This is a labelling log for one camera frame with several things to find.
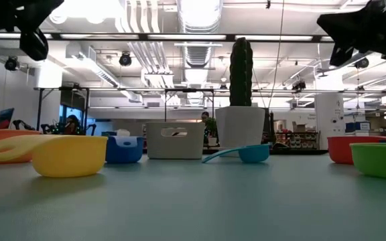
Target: green bowl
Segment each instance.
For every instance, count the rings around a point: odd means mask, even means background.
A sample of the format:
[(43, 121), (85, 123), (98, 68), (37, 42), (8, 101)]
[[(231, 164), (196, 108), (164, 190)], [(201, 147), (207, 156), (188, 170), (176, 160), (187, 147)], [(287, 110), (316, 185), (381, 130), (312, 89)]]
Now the green bowl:
[(365, 175), (386, 177), (386, 143), (350, 144), (354, 166)]

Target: yellow bowl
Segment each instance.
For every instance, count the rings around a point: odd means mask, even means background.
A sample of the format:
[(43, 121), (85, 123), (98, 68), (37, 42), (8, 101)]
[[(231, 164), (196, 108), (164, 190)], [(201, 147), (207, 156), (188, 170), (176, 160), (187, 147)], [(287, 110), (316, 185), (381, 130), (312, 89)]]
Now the yellow bowl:
[(28, 135), (0, 140), (0, 162), (32, 153), (34, 169), (46, 177), (80, 177), (101, 170), (106, 137)]

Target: blue spoon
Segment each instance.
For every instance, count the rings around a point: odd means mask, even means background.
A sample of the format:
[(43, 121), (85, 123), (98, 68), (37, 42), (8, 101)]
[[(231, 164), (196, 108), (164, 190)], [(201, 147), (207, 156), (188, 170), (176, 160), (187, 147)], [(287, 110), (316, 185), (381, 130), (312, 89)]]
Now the blue spoon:
[(244, 163), (259, 163), (262, 161), (266, 161), (269, 158), (269, 144), (264, 145), (251, 145), (246, 147), (238, 147), (234, 149), (228, 149), (224, 151), (219, 151), (218, 153), (214, 153), (207, 158), (202, 160), (202, 163), (207, 163), (215, 157), (220, 157), (221, 155), (232, 153), (238, 151), (239, 157)]

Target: teal table surface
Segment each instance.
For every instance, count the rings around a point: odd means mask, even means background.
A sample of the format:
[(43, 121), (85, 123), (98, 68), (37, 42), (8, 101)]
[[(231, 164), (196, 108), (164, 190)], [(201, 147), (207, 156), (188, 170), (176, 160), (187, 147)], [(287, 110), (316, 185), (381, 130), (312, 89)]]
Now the teal table surface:
[(71, 179), (0, 165), (0, 240), (386, 241), (386, 179), (327, 155), (143, 157)]

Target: white planter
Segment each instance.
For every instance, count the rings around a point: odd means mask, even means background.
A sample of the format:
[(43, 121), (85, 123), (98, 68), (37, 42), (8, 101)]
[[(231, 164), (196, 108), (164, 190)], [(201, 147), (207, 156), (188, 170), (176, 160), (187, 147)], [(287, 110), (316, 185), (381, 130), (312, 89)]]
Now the white planter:
[(209, 137), (208, 138), (208, 146), (210, 146), (210, 147), (217, 146), (217, 138), (216, 137)]
[(260, 145), (265, 110), (251, 106), (228, 106), (215, 110), (221, 149)]

